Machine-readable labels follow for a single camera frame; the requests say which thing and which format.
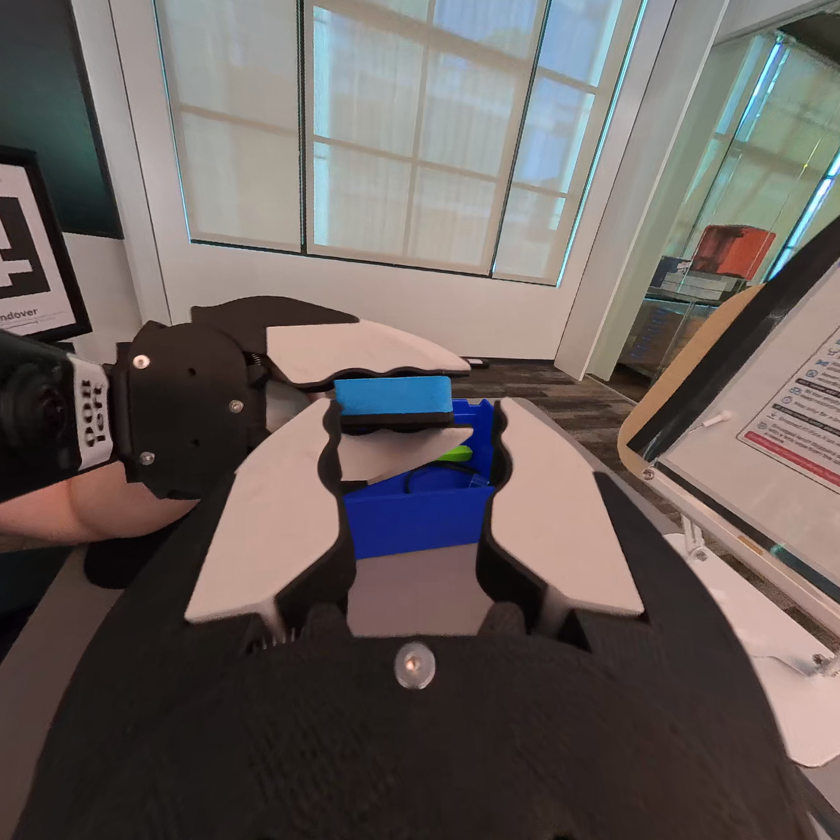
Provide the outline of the blue plastic bin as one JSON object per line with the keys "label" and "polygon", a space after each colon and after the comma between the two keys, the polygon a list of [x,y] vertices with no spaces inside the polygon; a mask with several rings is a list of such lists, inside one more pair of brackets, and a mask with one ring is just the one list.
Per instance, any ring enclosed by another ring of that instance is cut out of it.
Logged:
{"label": "blue plastic bin", "polygon": [[493,487],[465,489],[468,476],[490,479],[494,406],[488,400],[454,400],[457,425],[472,426],[465,465],[433,462],[405,474],[347,491],[355,559],[477,543]]}

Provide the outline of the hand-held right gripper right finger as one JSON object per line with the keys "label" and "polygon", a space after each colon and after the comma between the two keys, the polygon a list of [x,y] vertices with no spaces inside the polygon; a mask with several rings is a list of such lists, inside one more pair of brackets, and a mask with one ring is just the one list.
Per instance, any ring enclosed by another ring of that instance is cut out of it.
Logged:
{"label": "hand-held right gripper right finger", "polygon": [[492,492],[476,578],[495,603],[516,605],[527,631],[557,637],[573,611],[644,615],[591,464],[527,401],[496,401]]}

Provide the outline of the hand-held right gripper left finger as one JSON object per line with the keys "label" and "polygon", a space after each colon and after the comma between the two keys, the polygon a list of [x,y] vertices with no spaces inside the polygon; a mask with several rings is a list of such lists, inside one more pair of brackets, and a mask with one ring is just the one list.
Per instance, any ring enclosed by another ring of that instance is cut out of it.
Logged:
{"label": "hand-held right gripper left finger", "polygon": [[276,640],[305,635],[310,613],[348,626],[356,575],[342,493],[340,405],[312,403],[237,467],[184,618],[256,616]]}

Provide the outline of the large glass window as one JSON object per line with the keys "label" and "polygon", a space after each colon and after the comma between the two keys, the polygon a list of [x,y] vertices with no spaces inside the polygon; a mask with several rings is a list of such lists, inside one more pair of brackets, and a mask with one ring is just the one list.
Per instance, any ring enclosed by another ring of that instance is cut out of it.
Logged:
{"label": "large glass window", "polygon": [[557,286],[648,2],[154,2],[194,244]]}

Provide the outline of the black framed board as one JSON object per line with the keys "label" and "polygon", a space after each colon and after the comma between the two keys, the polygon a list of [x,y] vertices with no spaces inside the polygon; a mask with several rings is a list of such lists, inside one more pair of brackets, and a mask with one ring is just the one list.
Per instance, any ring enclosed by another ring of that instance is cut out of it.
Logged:
{"label": "black framed board", "polygon": [[1,147],[1,330],[56,343],[91,332],[37,155]]}

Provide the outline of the blue black eraser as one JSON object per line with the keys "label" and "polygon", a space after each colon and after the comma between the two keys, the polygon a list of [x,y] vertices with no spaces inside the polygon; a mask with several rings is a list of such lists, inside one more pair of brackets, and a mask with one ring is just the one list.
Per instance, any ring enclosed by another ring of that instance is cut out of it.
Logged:
{"label": "blue black eraser", "polygon": [[337,380],[345,434],[412,433],[455,425],[452,385],[447,376],[400,376]]}

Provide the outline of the plastic-sleeved instruction sheet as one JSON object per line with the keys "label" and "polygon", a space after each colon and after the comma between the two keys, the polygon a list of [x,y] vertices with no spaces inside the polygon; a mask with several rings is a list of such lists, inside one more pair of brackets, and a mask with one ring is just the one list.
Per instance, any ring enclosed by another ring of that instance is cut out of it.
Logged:
{"label": "plastic-sleeved instruction sheet", "polygon": [[835,587],[838,323],[835,264],[662,460]]}

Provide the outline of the orange machine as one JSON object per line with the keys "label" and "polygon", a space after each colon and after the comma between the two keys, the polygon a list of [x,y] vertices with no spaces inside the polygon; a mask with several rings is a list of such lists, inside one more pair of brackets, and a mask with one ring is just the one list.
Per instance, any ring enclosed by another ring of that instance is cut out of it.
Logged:
{"label": "orange machine", "polygon": [[775,239],[775,233],[759,227],[709,225],[700,237],[690,269],[751,281]]}

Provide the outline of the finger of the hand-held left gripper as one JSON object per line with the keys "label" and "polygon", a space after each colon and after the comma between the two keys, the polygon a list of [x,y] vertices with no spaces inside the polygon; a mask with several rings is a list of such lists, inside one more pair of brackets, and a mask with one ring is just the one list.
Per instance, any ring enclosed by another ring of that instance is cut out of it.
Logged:
{"label": "finger of the hand-held left gripper", "polygon": [[473,433],[472,426],[455,426],[411,433],[381,429],[369,434],[342,434],[342,481],[374,484],[393,478],[434,462],[465,444]]}
{"label": "finger of the hand-held left gripper", "polygon": [[280,377],[296,387],[325,387],[349,375],[461,375],[469,362],[445,347],[378,322],[272,326],[266,353]]}

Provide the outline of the white tablet stand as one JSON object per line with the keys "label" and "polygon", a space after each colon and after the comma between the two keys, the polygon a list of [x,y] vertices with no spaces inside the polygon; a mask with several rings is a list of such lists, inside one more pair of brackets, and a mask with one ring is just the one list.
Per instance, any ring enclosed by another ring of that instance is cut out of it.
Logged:
{"label": "white tablet stand", "polygon": [[727,618],[769,699],[790,758],[806,768],[839,756],[839,677],[829,648],[712,552],[686,517],[668,543]]}

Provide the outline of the person's left forearm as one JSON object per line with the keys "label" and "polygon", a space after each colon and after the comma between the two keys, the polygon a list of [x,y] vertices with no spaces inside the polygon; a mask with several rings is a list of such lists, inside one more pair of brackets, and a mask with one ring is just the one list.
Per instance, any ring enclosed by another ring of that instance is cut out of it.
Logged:
{"label": "person's left forearm", "polygon": [[159,499],[116,461],[1,505],[3,536],[61,544],[139,538],[170,526],[197,500]]}

